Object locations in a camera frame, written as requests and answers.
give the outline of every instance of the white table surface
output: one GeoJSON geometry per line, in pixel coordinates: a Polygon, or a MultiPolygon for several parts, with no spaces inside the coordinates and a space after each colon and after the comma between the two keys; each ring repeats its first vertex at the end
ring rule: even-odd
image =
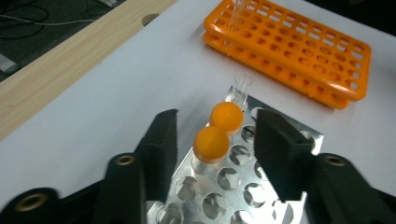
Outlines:
{"type": "Polygon", "coordinates": [[[331,109],[211,49],[203,20],[219,0],[178,0],[0,142],[0,206],[28,189],[64,197],[100,180],[109,159],[134,151],[170,108],[179,110],[181,160],[242,72],[254,76],[253,97],[324,133],[322,152],[346,157],[374,188],[396,195],[396,38],[303,1],[274,2],[372,47],[363,100],[331,109]]]}

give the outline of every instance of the black cable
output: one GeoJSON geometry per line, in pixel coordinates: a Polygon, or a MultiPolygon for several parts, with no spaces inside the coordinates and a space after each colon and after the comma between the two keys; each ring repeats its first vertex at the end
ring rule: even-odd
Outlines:
{"type": "Polygon", "coordinates": [[[101,17],[103,15],[105,15],[108,11],[110,11],[110,9],[108,9],[107,7],[103,7],[103,6],[94,6],[94,7],[90,7],[88,4],[88,0],[85,0],[85,10],[83,12],[81,12],[81,15],[83,18],[85,19],[92,19],[92,18],[98,18],[101,17]],[[102,9],[105,13],[92,13],[92,8],[99,8],[102,9]]]}
{"type": "MultiPolygon", "coordinates": [[[[28,21],[35,21],[35,22],[42,22],[44,20],[46,20],[49,16],[50,13],[44,9],[43,7],[38,7],[38,6],[34,6],[32,5],[33,3],[37,2],[38,0],[32,0],[26,4],[20,4],[20,3],[7,3],[4,5],[3,10],[1,12],[2,15],[6,14],[6,13],[10,13],[10,12],[14,12],[17,10],[21,10],[23,8],[35,8],[38,9],[42,12],[44,12],[44,16],[42,18],[39,19],[35,19],[35,18],[22,18],[28,21]]],[[[0,35],[3,35],[5,31],[9,31],[11,29],[21,29],[21,27],[23,28],[23,26],[30,26],[29,23],[26,22],[21,22],[21,21],[14,21],[14,20],[10,20],[10,19],[3,19],[1,20],[3,23],[8,22],[8,24],[2,25],[0,26],[0,35]]],[[[28,35],[17,35],[17,36],[0,36],[0,39],[3,40],[15,40],[15,39],[22,39],[22,38],[26,38],[26,37],[30,37],[33,35],[37,35],[38,33],[40,33],[43,29],[44,26],[38,26],[37,28],[33,28],[33,32],[28,34],[28,35]]]]}

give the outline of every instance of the orange test tube rack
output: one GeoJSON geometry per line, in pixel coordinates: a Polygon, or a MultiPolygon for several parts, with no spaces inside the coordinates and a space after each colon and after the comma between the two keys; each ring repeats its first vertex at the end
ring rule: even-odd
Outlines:
{"type": "Polygon", "coordinates": [[[208,46],[333,108],[366,95],[370,46],[266,0],[249,0],[231,30],[233,5],[206,17],[208,46]]]}

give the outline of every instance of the test tube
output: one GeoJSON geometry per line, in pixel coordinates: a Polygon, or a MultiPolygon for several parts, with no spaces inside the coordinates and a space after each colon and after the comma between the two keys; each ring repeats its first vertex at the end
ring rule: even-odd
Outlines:
{"type": "Polygon", "coordinates": [[[253,84],[253,77],[248,73],[241,73],[235,76],[234,85],[225,97],[226,102],[232,102],[244,110],[244,105],[248,98],[248,89],[253,84]]]}
{"type": "Polygon", "coordinates": [[[236,32],[238,25],[241,22],[241,16],[248,5],[249,0],[234,0],[233,1],[233,13],[231,14],[230,22],[228,23],[227,29],[236,32]]]}

